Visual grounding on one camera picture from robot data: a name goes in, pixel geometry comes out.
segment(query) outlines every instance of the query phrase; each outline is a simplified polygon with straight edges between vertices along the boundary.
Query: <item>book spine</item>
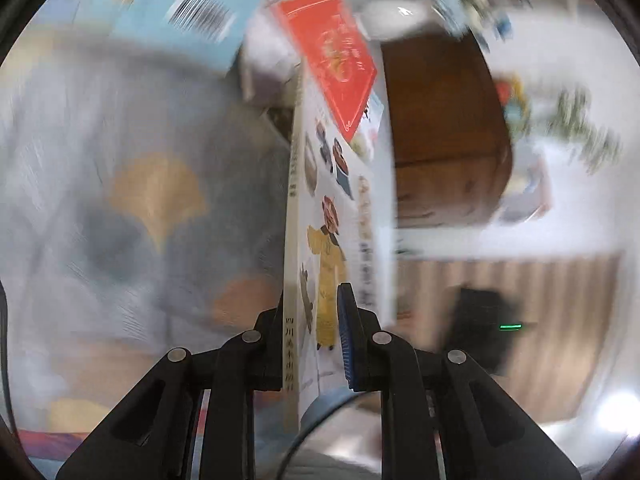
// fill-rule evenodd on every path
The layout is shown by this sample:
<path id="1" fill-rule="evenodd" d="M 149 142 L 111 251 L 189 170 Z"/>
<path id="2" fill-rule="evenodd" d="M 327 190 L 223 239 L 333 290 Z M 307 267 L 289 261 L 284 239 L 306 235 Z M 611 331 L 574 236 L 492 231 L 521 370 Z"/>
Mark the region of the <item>book spine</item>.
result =
<path id="1" fill-rule="evenodd" d="M 287 223 L 284 249 L 284 286 L 282 299 L 282 389 L 285 394 L 285 429 L 298 431 L 300 423 L 298 380 L 298 216 L 300 200 L 299 164 L 303 157 L 300 148 L 302 138 L 302 70 L 298 77 L 296 108 L 291 133 L 291 153 L 289 160 L 289 187 L 287 190 Z"/>

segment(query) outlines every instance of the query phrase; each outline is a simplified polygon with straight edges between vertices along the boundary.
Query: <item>book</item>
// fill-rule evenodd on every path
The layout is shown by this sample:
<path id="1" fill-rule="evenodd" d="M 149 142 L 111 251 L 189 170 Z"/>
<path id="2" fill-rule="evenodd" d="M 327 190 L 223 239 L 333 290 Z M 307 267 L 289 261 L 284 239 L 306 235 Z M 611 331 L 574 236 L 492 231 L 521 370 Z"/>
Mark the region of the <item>book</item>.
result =
<path id="1" fill-rule="evenodd" d="M 349 9 L 343 0 L 286 0 L 275 8 L 350 142 L 377 70 Z"/>
<path id="2" fill-rule="evenodd" d="M 286 424 L 325 391 L 346 385 L 337 287 L 376 311 L 371 170 L 344 140 L 303 63 L 294 115 L 284 266 Z"/>
<path id="3" fill-rule="evenodd" d="M 40 20 L 178 54 L 226 73 L 260 0 L 52 0 Z"/>
<path id="4" fill-rule="evenodd" d="M 372 90 L 356 134 L 349 142 L 353 151 L 365 162 L 373 162 L 374 149 L 376 142 L 378 142 L 378 131 L 384 111 L 385 105 Z"/>

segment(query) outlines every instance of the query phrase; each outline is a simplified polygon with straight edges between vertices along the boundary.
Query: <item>barcode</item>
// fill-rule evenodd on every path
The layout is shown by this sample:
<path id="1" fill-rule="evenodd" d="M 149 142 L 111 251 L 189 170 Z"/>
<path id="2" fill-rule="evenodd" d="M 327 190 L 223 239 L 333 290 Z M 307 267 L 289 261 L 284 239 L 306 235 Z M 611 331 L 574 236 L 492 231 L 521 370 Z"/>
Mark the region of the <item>barcode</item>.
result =
<path id="1" fill-rule="evenodd" d="M 167 13 L 169 23 L 181 30 L 196 30 L 208 40 L 220 42 L 236 15 L 216 0 L 176 0 Z"/>

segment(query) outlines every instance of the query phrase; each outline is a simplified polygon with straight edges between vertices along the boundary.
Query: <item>cartoon character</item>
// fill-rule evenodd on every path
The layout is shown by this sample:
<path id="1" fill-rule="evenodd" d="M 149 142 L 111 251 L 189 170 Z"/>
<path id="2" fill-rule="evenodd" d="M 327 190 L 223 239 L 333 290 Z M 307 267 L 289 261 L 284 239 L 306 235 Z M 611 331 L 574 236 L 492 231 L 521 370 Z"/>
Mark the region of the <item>cartoon character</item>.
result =
<path id="1" fill-rule="evenodd" d="M 338 139 L 334 139 L 334 159 L 335 159 L 335 176 L 338 181 L 338 185 L 344 190 L 351 200 L 353 195 L 351 194 L 351 186 L 349 184 L 349 168 L 347 162 L 342 156 L 342 146 Z"/>
<path id="2" fill-rule="evenodd" d="M 347 279 L 345 257 L 338 245 L 338 213 L 334 202 L 327 196 L 322 200 L 324 225 L 319 229 L 309 226 L 306 240 L 313 254 L 320 254 L 318 294 L 316 295 L 316 341 L 318 349 L 334 349 L 338 329 L 338 284 Z"/>
<path id="3" fill-rule="evenodd" d="M 334 172 L 334 164 L 331 161 L 331 151 L 329 150 L 329 144 L 326 142 L 326 131 L 324 130 L 324 124 L 316 120 L 316 136 L 320 140 L 320 156 L 324 160 L 324 165 L 329 170 L 329 173 Z"/>
<path id="4" fill-rule="evenodd" d="M 300 270 L 300 294 L 302 295 L 302 305 L 305 307 L 305 320 L 306 320 L 306 329 L 311 334 L 311 327 L 313 325 L 313 310 L 314 304 L 309 298 L 309 291 L 306 288 L 306 282 L 308 280 L 309 274 L 305 270 L 305 266 L 302 265 L 302 269 Z"/>

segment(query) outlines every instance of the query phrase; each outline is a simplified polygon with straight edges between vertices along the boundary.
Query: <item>cartoon illustration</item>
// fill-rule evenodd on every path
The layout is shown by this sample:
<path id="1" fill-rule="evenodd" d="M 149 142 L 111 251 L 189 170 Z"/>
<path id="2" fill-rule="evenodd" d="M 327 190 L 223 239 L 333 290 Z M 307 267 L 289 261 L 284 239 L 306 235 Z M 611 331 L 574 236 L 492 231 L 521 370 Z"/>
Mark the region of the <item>cartoon illustration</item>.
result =
<path id="1" fill-rule="evenodd" d="M 318 164 L 308 134 L 305 134 L 305 181 L 309 194 L 315 195 L 318 185 Z"/>
<path id="2" fill-rule="evenodd" d="M 338 181 L 338 185 L 344 190 L 351 200 L 353 195 L 351 194 L 351 186 L 349 184 L 349 168 L 347 162 L 342 156 L 342 146 L 338 139 L 334 139 L 334 159 L 335 159 L 335 176 Z"/>
<path id="3" fill-rule="evenodd" d="M 314 304 L 311 299 L 309 299 L 309 291 L 306 288 L 306 282 L 308 281 L 309 274 L 305 270 L 305 266 L 302 265 L 300 269 L 300 294 L 302 295 L 302 304 L 305 307 L 305 320 L 306 320 L 306 329 L 311 334 L 311 327 L 313 325 L 314 320 Z"/>
<path id="4" fill-rule="evenodd" d="M 316 136 L 320 140 L 320 156 L 324 160 L 324 165 L 329 170 L 329 173 L 334 172 L 334 164 L 331 161 L 331 151 L 329 150 L 329 144 L 326 142 L 326 131 L 324 130 L 324 124 L 316 119 Z"/>
<path id="5" fill-rule="evenodd" d="M 322 34 L 322 56 L 329 74 L 344 83 L 351 78 L 352 67 L 349 62 L 352 56 L 349 39 L 346 37 L 348 30 L 339 23 L 336 25 L 336 28 Z"/>
<path id="6" fill-rule="evenodd" d="M 338 330 L 337 287 L 346 281 L 345 257 L 338 244 L 338 213 L 334 202 L 327 196 L 322 200 L 324 225 L 319 229 L 309 226 L 306 241 L 313 254 L 320 254 L 318 294 L 316 295 L 316 340 L 318 349 L 334 349 Z"/>

